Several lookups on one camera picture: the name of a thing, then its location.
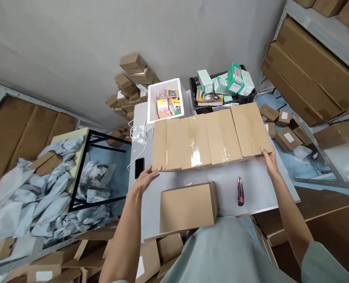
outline hand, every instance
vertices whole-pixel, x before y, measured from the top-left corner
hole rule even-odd
[[[152,165],[149,165],[146,170],[140,173],[139,178],[136,180],[135,184],[132,186],[132,189],[141,190],[141,192],[145,192],[151,182],[156,179],[160,174],[158,172],[161,171],[161,167],[152,171]]]
[[[263,147],[261,147],[261,152],[263,153],[263,156],[257,156],[256,160],[266,164],[267,172],[269,173],[270,177],[273,177],[275,174],[278,174],[279,170],[276,166],[275,151],[273,151],[271,154],[268,154],[267,151]]]

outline black crate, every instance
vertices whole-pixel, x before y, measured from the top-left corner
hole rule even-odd
[[[241,67],[241,69],[246,71],[246,68],[244,65],[240,65],[240,67]],[[225,73],[226,72],[221,72],[218,74],[210,75],[210,77],[211,77],[211,79],[213,79],[213,78],[216,78],[216,77],[223,75]],[[189,78],[189,84],[190,84],[192,107],[197,112],[197,114],[212,112],[212,107],[214,107],[214,106],[198,106],[197,86],[200,85],[200,83],[198,81],[198,77]],[[228,104],[228,103],[239,103],[239,104],[251,103],[251,102],[253,102],[254,96],[256,96],[256,94],[257,94],[256,89],[253,89],[252,93],[249,94],[249,96],[241,96],[241,95],[236,94],[235,96],[232,96],[235,99],[228,101],[228,102],[224,102],[223,105]]]

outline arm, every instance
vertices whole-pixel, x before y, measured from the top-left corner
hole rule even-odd
[[[276,198],[278,199],[279,212],[284,230],[293,254],[301,267],[308,246],[314,241],[313,236],[276,166],[275,151],[269,155],[266,150],[261,148],[261,152],[264,156],[256,157],[256,160],[265,163],[267,166],[267,172],[274,185]]]
[[[160,170],[161,167],[152,171],[150,165],[139,175],[128,193],[99,283],[110,283],[119,279],[135,282],[140,254],[142,196],[149,184],[160,175]]]

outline person's right hand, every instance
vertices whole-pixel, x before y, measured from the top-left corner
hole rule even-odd
[[[257,156],[256,160],[266,164],[267,172],[269,173],[270,177],[273,177],[274,175],[278,174],[279,170],[276,166],[275,151],[268,154],[267,151],[263,147],[261,147],[261,152],[263,153],[263,156]]]

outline sleeve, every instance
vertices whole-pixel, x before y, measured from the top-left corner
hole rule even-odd
[[[349,273],[321,243],[313,242],[303,258],[301,280],[303,283],[349,283]]]

